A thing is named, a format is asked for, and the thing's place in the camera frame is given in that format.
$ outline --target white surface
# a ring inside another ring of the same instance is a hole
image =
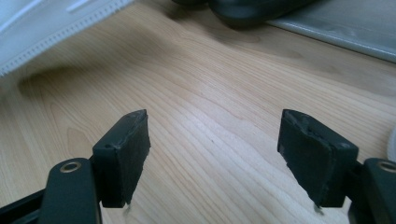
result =
[[[396,1],[318,0],[271,24],[396,63]]]
[[[388,142],[388,160],[396,162],[396,127],[393,129]]]
[[[0,76],[133,1],[0,1]]]

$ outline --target light wood tabletop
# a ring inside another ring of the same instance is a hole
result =
[[[396,125],[396,64],[170,0],[137,2],[0,82],[0,206],[147,109],[132,206],[103,209],[105,223],[348,223],[349,201],[316,212],[277,153],[282,109],[343,135],[359,161],[386,158]]]

